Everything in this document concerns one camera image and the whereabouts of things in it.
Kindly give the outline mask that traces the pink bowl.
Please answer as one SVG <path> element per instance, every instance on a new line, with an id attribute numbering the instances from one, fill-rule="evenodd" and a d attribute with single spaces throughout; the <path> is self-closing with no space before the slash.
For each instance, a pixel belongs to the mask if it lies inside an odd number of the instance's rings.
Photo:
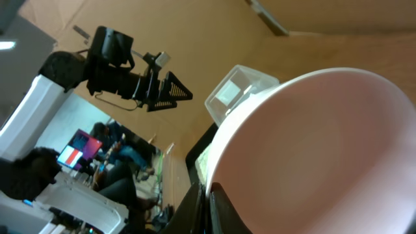
<path id="1" fill-rule="evenodd" d="M 249 97 L 222 122 L 206 186 L 254 233 L 405 233 L 415 222 L 415 107 L 365 70 L 331 68 Z"/>

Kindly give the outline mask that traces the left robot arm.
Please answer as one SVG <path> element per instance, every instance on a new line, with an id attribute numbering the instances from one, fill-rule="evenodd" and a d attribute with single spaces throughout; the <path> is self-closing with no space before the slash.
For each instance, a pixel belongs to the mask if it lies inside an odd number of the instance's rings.
<path id="1" fill-rule="evenodd" d="M 132 45 L 132 37 L 99 26 L 86 50 L 87 56 L 65 51 L 50 54 L 1 128 L 1 158 L 15 161 L 26 156 L 69 94 L 82 82 L 91 95 L 110 92 L 135 101 L 137 107 L 146 106 L 149 112 L 173 109 L 178 101 L 193 98 L 172 72 L 162 81 L 158 79 L 170 60 L 165 52 L 142 55 L 148 66 L 142 75 L 133 73 Z"/>

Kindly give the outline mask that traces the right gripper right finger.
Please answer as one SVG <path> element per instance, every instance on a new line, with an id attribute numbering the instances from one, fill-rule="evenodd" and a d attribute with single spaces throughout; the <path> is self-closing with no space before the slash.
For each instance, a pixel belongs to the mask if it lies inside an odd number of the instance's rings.
<path id="1" fill-rule="evenodd" d="M 211 186 L 209 219 L 212 234 L 252 234 L 220 183 L 213 183 Z"/>

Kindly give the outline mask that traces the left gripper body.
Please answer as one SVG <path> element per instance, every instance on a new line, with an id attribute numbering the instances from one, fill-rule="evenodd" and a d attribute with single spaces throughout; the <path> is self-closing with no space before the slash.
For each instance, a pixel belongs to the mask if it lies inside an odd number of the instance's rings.
<path id="1" fill-rule="evenodd" d="M 147 68 L 144 70 L 144 74 L 140 76 L 133 95 L 133 99 L 136 100 L 139 108 L 142 108 L 144 105 L 148 106 L 148 103 L 156 101 L 159 96 L 159 72 L 162 68 L 155 65 L 155 59 L 159 53 L 156 55 L 150 53 L 142 55 L 139 52 L 132 51 L 133 55 L 138 56 L 147 64 Z"/>

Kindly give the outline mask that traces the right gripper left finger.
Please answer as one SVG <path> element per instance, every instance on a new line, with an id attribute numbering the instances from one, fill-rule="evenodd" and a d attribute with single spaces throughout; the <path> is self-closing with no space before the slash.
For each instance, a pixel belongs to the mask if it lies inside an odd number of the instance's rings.
<path id="1" fill-rule="evenodd" d="M 173 217 L 161 231 L 161 234 L 201 234 L 205 191 L 201 183 L 193 183 L 185 194 Z"/>

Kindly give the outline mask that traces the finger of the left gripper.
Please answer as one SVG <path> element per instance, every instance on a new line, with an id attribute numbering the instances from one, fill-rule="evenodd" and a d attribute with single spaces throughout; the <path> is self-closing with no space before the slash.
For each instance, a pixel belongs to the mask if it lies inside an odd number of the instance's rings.
<path id="1" fill-rule="evenodd" d="M 163 111 L 166 109 L 174 109 L 177 107 L 176 101 L 154 101 L 148 103 L 147 111 L 154 112 L 154 111 Z"/>
<path id="2" fill-rule="evenodd" d="M 169 71 L 164 79 L 164 96 L 172 101 L 188 101 L 193 93 Z"/>

